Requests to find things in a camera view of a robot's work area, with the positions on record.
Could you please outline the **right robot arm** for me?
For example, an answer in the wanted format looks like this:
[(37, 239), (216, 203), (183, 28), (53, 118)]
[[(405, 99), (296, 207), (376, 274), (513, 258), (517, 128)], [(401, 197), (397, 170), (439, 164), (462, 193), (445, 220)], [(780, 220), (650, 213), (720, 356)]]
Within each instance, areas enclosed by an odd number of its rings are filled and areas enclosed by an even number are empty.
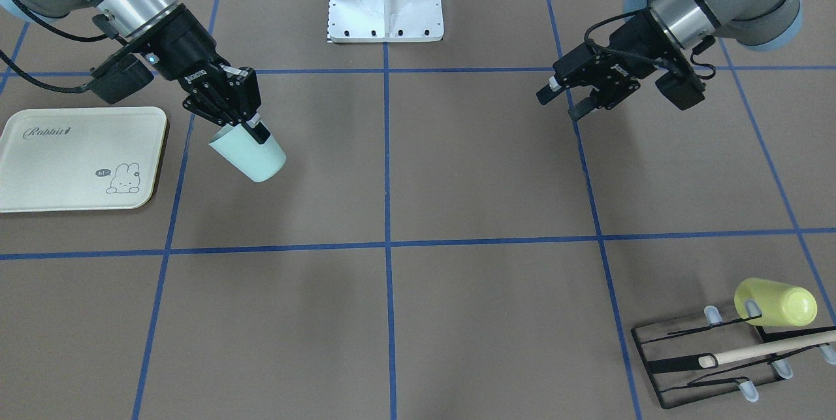
[(2, 0), (25, 21), (76, 42), (113, 39), (121, 48), (90, 70), (83, 86), (62, 88), (36, 80), (11, 65), (34, 86), (54, 92), (93, 92), (110, 105), (143, 89), (158, 73), (185, 90), (184, 108), (220, 126), (242, 127), (263, 145), (270, 132), (257, 117), (262, 104), (252, 68), (235, 68), (217, 52), (217, 42), (179, 0)]

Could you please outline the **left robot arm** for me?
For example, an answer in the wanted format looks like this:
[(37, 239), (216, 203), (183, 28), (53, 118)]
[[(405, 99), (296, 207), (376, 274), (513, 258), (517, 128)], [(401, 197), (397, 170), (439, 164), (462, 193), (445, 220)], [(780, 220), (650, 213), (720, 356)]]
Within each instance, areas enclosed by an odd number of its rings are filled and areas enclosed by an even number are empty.
[(553, 63), (553, 75), (537, 92), (542, 105), (573, 88), (588, 96), (568, 110), (573, 121), (598, 108), (611, 110), (633, 95), (640, 82), (661, 70), (657, 90), (680, 110), (704, 101), (713, 65), (699, 74), (696, 57), (717, 39), (735, 40), (753, 51), (788, 44), (803, 25), (802, 0), (624, 0), (606, 45), (583, 42)]

